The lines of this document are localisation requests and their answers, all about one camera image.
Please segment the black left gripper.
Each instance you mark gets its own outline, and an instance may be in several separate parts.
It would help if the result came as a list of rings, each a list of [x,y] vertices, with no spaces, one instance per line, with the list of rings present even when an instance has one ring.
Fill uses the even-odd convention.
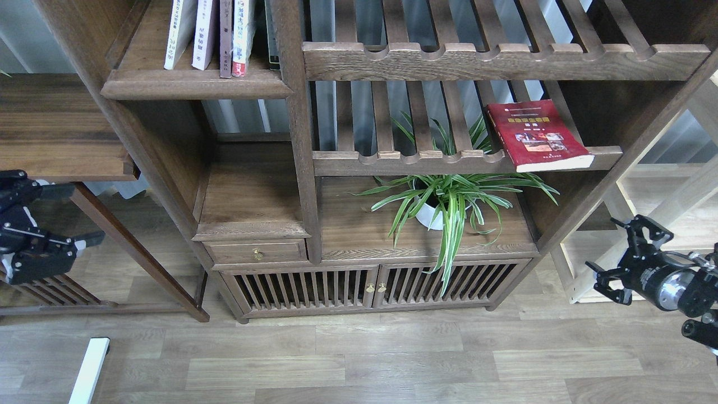
[[[1,190],[1,210],[5,210],[1,217],[2,264],[5,281],[11,286],[65,274],[82,250],[102,243],[102,231],[72,238],[34,227],[26,204],[35,199],[69,199],[74,184],[41,186],[25,171],[2,171]]]

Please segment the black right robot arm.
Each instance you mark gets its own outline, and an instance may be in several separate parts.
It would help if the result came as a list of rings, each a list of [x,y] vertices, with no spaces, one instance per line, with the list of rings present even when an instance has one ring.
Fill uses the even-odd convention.
[[[682,335],[715,355],[716,251],[705,256],[695,251],[689,255],[662,251],[661,245],[674,234],[644,215],[638,214],[630,222],[615,218],[612,222],[626,229],[628,248],[614,269],[586,261],[595,272],[595,291],[623,305],[630,305],[632,293],[638,292],[661,310],[680,310],[689,317],[682,325]]]

